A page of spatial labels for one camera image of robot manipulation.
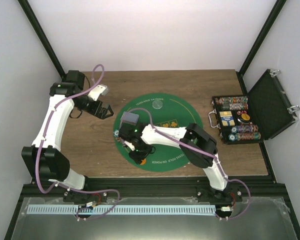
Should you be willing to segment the chip row in case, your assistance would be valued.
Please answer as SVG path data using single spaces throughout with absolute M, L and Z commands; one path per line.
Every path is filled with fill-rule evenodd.
M 259 132 L 246 132 L 246 133 L 231 133 L 228 139 L 232 142 L 235 141 L 254 141 L 260 140 L 261 134 Z
M 230 130 L 232 134 L 236 133 L 254 133 L 258 132 L 259 127 L 255 124 L 247 124 L 247 125 L 236 125 L 233 126 Z
M 245 104 L 248 102 L 247 96 L 230 96 L 230 97 L 216 97 L 215 103 L 218 105 L 223 104 Z
M 247 103 L 224 103 L 221 109 L 224 111 L 247 110 L 249 108 Z

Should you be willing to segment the top chip row in case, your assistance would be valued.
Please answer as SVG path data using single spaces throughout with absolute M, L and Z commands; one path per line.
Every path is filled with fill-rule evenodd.
M 216 97 L 215 103 L 218 105 L 223 104 L 245 104 L 248 102 L 247 96 L 230 96 L 230 97 Z

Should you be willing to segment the blue playing card deck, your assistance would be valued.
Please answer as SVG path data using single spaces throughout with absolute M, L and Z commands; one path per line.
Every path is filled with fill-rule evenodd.
M 133 112 L 124 111 L 121 118 L 120 123 L 130 124 L 135 126 L 138 123 L 139 115 Z

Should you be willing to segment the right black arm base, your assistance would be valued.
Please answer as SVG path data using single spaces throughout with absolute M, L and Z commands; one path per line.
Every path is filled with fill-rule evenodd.
M 197 197 L 203 202 L 210 203 L 230 203 L 231 201 L 242 202 L 242 196 L 238 195 L 239 189 L 228 186 L 225 190 L 216 190 L 208 187 L 199 187 L 196 189 Z

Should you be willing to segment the orange big blind button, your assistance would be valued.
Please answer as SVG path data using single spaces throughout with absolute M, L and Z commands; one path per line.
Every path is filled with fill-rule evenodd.
M 141 165 L 141 166 L 142 166 L 142 165 L 145 165 L 146 162 L 147 162 L 147 160 L 146 160 L 146 159 L 143 159 L 143 160 L 140 162 L 140 165 Z

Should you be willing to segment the boxed card deck in case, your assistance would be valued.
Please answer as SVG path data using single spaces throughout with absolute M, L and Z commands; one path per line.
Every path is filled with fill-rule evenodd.
M 219 116 L 223 127 L 236 125 L 231 111 L 220 111 Z

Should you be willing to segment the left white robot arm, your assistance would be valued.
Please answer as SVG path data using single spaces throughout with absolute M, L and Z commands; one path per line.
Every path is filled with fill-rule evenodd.
M 113 116 L 110 105 L 99 99 L 109 92 L 100 80 L 84 88 L 86 76 L 70 70 L 61 82 L 49 90 L 49 106 L 38 135 L 31 146 L 23 147 L 22 159 L 39 190 L 47 194 L 52 188 L 62 186 L 73 190 L 79 201 L 87 202 L 92 196 L 88 177 L 71 169 L 70 161 L 61 152 L 61 143 L 68 119 L 74 108 L 104 120 Z

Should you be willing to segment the black poker set case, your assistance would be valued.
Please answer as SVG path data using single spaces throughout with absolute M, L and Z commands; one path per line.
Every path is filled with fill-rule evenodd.
M 279 69 L 266 69 L 259 80 L 242 95 L 224 95 L 212 97 L 212 111 L 208 113 L 210 127 L 219 131 L 221 141 L 226 145 L 254 144 L 270 140 L 282 133 L 296 121 L 300 111 L 298 105 L 292 105 L 286 91 L 283 89 Z M 216 104 L 219 97 L 248 97 L 247 110 L 222 110 L 222 104 Z M 259 140 L 230 141 L 228 136 L 233 126 L 222 126 L 220 112 L 231 111 L 235 126 L 257 125 L 261 134 Z

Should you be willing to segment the clear dealer button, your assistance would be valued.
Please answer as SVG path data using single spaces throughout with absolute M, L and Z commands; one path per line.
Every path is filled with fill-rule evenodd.
M 155 109 L 155 110 L 159 110 L 163 107 L 163 102 L 159 99 L 155 99 L 153 102 L 152 102 L 152 107 Z

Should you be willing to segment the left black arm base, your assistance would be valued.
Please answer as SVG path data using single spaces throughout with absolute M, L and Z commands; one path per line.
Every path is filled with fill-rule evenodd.
M 103 193 L 82 193 L 78 191 L 67 191 L 64 193 L 63 201 L 66 203 L 84 204 L 88 202 L 104 203 L 108 199 Z

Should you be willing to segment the stack of poker chips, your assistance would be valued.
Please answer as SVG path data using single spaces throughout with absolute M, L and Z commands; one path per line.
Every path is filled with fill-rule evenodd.
M 113 132 L 113 135 L 114 135 L 114 138 L 115 138 L 115 140 L 117 141 L 117 142 L 120 142 L 121 141 L 121 139 L 120 139 L 120 137 L 119 137 L 119 130 L 115 130 L 114 132 Z

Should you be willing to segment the black aluminium frame rail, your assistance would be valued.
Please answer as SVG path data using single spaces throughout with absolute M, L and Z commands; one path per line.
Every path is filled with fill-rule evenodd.
M 250 194 L 261 196 L 287 195 L 285 184 L 270 176 L 231 176 L 245 183 Z M 128 197 L 196 197 L 211 193 L 207 177 L 96 177 L 88 180 L 89 191 L 114 189 Z

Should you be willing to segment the bottom chip row in case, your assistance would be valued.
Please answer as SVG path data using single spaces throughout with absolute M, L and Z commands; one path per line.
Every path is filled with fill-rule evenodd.
M 235 141 L 254 141 L 260 140 L 261 134 L 259 132 L 246 132 L 246 133 L 231 133 L 228 139 L 232 142 Z

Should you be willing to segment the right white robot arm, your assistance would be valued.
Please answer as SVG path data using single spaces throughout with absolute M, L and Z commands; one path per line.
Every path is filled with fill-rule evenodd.
M 129 148 L 129 157 L 138 165 L 155 152 L 156 145 L 180 149 L 194 166 L 203 169 L 213 198 L 219 202 L 230 196 L 229 178 L 223 170 L 216 140 L 196 123 L 187 127 L 159 127 L 150 123 L 122 123 L 118 137 Z

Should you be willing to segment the round green poker mat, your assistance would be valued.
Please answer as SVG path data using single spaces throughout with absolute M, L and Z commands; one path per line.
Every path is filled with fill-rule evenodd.
M 161 109 L 154 109 L 152 102 L 161 100 Z M 190 123 L 196 123 L 203 127 L 199 113 L 184 99 L 168 93 L 149 93 L 138 96 L 126 103 L 116 114 L 113 132 L 119 130 L 123 112 L 131 109 L 143 108 L 151 113 L 153 124 L 158 127 L 179 128 L 187 127 Z M 189 164 L 189 160 L 181 149 L 172 146 L 155 145 L 155 152 L 149 154 L 144 165 L 136 164 L 130 157 L 130 148 L 123 147 L 121 141 L 114 138 L 115 146 L 123 158 L 131 165 L 149 172 L 168 172 Z

